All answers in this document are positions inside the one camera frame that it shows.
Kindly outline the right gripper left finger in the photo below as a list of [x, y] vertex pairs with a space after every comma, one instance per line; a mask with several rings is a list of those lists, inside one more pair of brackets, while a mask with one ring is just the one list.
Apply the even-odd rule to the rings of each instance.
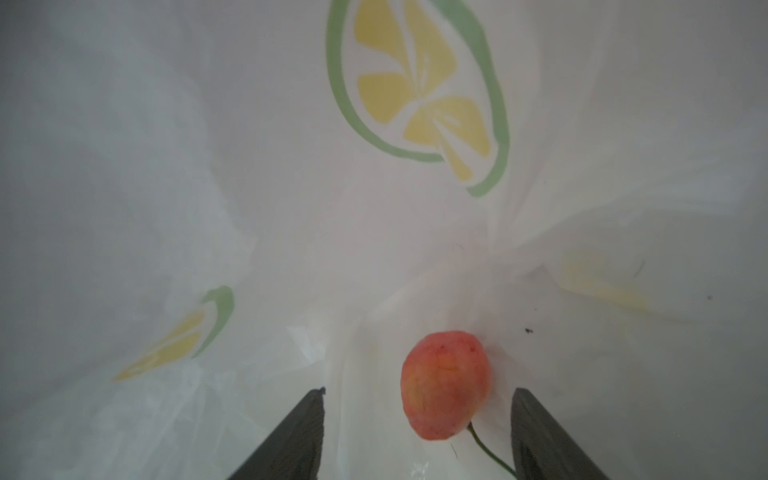
[[317, 480], [324, 439], [325, 388], [310, 390], [230, 480]]

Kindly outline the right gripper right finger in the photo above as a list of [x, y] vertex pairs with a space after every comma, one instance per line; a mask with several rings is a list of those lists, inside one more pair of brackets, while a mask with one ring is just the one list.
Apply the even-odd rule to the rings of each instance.
[[608, 480], [533, 393], [514, 391], [511, 449], [522, 480]]

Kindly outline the white plastic bag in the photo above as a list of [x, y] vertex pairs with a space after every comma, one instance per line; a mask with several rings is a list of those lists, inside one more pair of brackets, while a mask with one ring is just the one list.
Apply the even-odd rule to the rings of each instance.
[[1, 475], [502, 479], [475, 335], [612, 479], [767, 475], [763, 1], [5, 1]]

